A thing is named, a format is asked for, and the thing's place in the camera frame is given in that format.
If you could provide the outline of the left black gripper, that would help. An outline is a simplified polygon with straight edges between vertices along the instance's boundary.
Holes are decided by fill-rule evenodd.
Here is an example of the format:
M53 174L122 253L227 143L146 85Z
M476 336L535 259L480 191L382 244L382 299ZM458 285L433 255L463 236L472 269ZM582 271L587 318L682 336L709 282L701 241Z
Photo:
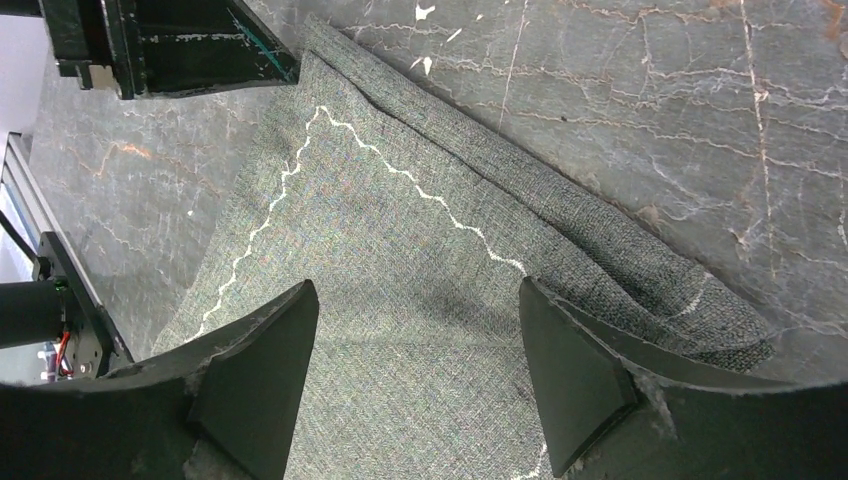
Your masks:
M300 64L243 1L38 3L60 76L82 90L180 98L294 85Z

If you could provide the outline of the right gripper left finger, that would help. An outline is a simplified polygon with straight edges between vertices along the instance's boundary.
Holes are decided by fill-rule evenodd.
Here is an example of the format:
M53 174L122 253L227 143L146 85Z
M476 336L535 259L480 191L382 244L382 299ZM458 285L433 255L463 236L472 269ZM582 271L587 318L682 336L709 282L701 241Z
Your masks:
M284 476L319 299L302 281L210 333L96 379L1 389L5 479Z

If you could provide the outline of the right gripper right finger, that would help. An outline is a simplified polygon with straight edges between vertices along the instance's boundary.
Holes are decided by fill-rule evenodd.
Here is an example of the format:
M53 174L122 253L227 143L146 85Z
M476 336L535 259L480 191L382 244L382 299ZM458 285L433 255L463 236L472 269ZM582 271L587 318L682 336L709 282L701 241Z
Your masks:
M571 479L843 479L847 385L798 385L663 350L536 280L519 289L551 470Z

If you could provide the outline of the grey cloth napkin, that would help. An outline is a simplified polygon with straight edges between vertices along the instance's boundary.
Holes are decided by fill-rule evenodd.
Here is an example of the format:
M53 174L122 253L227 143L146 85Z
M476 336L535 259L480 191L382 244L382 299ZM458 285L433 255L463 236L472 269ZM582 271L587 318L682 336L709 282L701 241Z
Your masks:
M745 372L766 322L701 265L315 16L193 286L153 345L304 279L316 342L289 479L548 479L519 320L534 277L674 353Z

